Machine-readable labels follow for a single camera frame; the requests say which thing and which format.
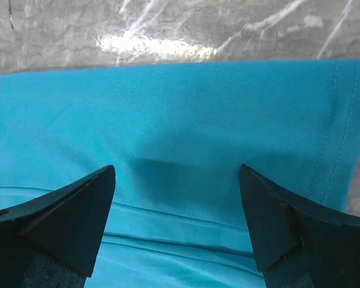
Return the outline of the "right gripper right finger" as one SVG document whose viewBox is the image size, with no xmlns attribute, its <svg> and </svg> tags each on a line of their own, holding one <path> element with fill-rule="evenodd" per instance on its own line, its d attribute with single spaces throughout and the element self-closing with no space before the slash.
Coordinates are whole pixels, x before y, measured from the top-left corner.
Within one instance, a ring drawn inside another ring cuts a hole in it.
<svg viewBox="0 0 360 288">
<path fill-rule="evenodd" d="M 267 287 L 360 287 L 360 217 L 306 199 L 244 164 L 239 186 Z"/>
</svg>

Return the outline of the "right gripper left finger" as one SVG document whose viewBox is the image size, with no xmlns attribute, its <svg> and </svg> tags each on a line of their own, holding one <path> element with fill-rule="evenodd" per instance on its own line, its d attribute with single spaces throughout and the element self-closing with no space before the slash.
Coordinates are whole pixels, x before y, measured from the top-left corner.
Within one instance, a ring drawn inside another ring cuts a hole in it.
<svg viewBox="0 0 360 288">
<path fill-rule="evenodd" d="M 0 210 L 0 287 L 83 287 L 116 187 L 113 165 Z"/>
</svg>

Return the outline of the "teal t shirt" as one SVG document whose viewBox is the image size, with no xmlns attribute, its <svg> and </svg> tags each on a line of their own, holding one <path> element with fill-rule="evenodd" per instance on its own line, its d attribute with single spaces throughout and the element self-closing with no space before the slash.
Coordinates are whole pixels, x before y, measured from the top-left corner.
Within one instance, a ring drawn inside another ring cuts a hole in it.
<svg viewBox="0 0 360 288">
<path fill-rule="evenodd" d="M 0 209 L 115 167 L 87 287 L 263 287 L 240 166 L 343 210 L 359 156 L 360 60 L 0 76 Z"/>
</svg>

